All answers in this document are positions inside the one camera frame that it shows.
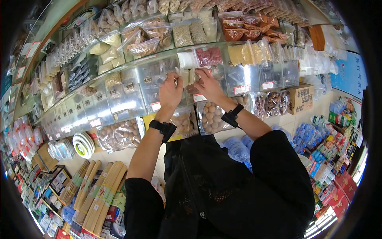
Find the hand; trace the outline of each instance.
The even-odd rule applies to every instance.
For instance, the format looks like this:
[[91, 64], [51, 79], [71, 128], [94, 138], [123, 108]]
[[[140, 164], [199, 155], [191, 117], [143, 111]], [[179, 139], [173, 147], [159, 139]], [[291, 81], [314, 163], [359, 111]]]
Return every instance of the hand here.
[[175, 109], [182, 100], [183, 94], [183, 78], [174, 72], [170, 72], [166, 80], [162, 83], [159, 88], [159, 101], [160, 110], [157, 113], [159, 116], [164, 116], [162, 119], [157, 119], [158, 121], [165, 121], [171, 118], [174, 114]]
[[206, 99], [214, 102], [217, 105], [226, 100], [227, 97], [223, 93], [219, 83], [215, 78], [211, 76], [206, 68], [197, 68], [195, 69], [195, 73], [200, 76], [202, 85], [197, 81], [194, 83], [194, 86], [200, 91], [200, 93], [204, 95]]

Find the wrist strap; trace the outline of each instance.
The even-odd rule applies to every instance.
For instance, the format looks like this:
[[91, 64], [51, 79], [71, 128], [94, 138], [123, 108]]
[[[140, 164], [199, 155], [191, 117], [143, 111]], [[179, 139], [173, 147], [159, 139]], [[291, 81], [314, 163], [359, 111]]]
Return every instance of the wrist strap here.
[[236, 119], [238, 118], [237, 114], [242, 109], [244, 109], [244, 106], [238, 104], [238, 106], [236, 106], [233, 111], [229, 111], [228, 113], [225, 112], [225, 114], [222, 116], [222, 120], [236, 128], [238, 126], [238, 123], [236, 122]]
[[171, 123], [166, 123], [166, 122], [160, 123], [157, 120], [151, 121], [150, 124], [149, 124], [149, 127], [150, 128], [155, 128], [155, 129], [159, 130], [159, 132], [161, 134], [163, 134], [162, 143], [167, 143], [167, 141], [171, 138], [172, 134], [176, 130], [176, 126], [175, 125], [173, 125]]

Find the rolled bamboo mat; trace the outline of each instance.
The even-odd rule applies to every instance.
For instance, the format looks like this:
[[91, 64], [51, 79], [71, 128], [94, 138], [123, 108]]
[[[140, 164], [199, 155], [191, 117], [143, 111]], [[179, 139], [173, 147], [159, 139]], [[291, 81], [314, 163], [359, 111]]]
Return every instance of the rolled bamboo mat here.
[[92, 206], [89, 209], [88, 215], [86, 218], [89, 217], [86, 224], [84, 224], [82, 227], [88, 230], [89, 232], [93, 232], [94, 228], [97, 223], [97, 219], [101, 213], [101, 210], [105, 204], [105, 201], [100, 198], [107, 198], [107, 196], [110, 193], [111, 188], [114, 185], [114, 182], [119, 174], [119, 172], [122, 169], [123, 163], [121, 161], [114, 164], [115, 166], [110, 170], [111, 173], [106, 177], [104, 183], [102, 184], [99, 193], [97, 194], [96, 198], [93, 201]]
[[105, 178], [107, 177], [110, 169], [112, 168], [113, 163], [110, 162], [108, 165], [105, 167], [105, 169], [102, 171], [101, 176], [98, 178], [96, 181], [95, 185], [93, 186], [92, 190], [90, 193], [87, 195], [84, 203], [81, 206], [81, 209], [79, 211], [79, 214], [77, 216], [76, 222], [82, 226], [82, 224], [85, 221], [85, 217], [87, 215], [87, 212], [89, 211], [90, 206], [93, 203], [94, 198], [99, 192], [99, 189], [101, 185], [104, 183]]
[[82, 180], [84, 179], [89, 164], [90, 163], [88, 160], [84, 161], [82, 166], [78, 169], [74, 177], [69, 181], [65, 189], [60, 194], [60, 201], [63, 202], [65, 206], [70, 205], [77, 190], [81, 186]]
[[85, 176], [84, 176], [84, 179], [82, 180], [81, 182], [81, 186], [79, 187], [79, 191], [78, 191], [78, 194], [77, 194], [77, 197], [76, 197], [76, 201], [74, 202], [74, 206], [73, 208], [75, 210], [79, 210], [78, 209], [78, 203], [79, 203], [79, 198], [81, 197], [82, 193], [83, 193], [83, 188], [85, 187], [85, 184], [86, 184], [86, 181], [87, 181], [87, 178], [89, 177], [89, 174], [91, 173], [91, 171], [93, 170], [93, 167], [95, 165], [95, 161], [92, 160], [89, 167], [87, 168], [86, 170], [86, 173], [85, 173]]
[[107, 212], [109, 210], [110, 204], [113, 201], [115, 192], [117, 191], [120, 182], [124, 181], [123, 176], [125, 175], [126, 170], [127, 170], [127, 167], [125, 165], [123, 165], [121, 168], [121, 171], [119, 172], [119, 174], [117, 176], [117, 179], [115, 180], [115, 182], [113, 184], [113, 187], [111, 188], [111, 190], [109, 192], [109, 195], [106, 198], [102, 198], [102, 200], [105, 202], [105, 204], [101, 210], [101, 213], [98, 217], [97, 223], [95, 224], [95, 228], [94, 228], [94, 232], [93, 232], [93, 234], [98, 236], [98, 237], [101, 234], [102, 226], [104, 224], [104, 221], [105, 221]]

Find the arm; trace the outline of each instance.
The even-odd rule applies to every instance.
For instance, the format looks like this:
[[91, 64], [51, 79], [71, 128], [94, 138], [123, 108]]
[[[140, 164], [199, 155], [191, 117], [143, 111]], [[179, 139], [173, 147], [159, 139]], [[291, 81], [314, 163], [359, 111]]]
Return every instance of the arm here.
[[[204, 86], [199, 82], [194, 85], [208, 100], [214, 102], [226, 112], [233, 110], [238, 105], [233, 99], [224, 95], [219, 83], [210, 75], [207, 69], [198, 68], [195, 72], [200, 75]], [[272, 130], [266, 123], [245, 109], [240, 111], [237, 117], [236, 122], [252, 140], [256, 140]]]
[[[178, 80], [177, 87], [175, 87], [173, 79]], [[183, 93], [182, 86], [182, 77], [171, 72], [159, 88], [161, 108], [156, 114], [155, 120], [161, 123], [168, 123], [170, 121], [176, 107], [181, 101]], [[154, 128], [148, 129], [131, 159], [126, 179], [142, 178], [151, 182], [162, 140], [163, 134], [161, 134], [159, 130]]]

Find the stack of plates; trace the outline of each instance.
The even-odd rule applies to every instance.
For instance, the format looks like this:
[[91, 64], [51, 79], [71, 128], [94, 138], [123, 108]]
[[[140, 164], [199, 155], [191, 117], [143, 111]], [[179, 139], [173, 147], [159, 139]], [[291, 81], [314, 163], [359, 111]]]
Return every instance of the stack of plates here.
[[73, 146], [77, 154], [89, 159], [94, 153], [94, 142], [87, 133], [78, 133], [73, 136]]

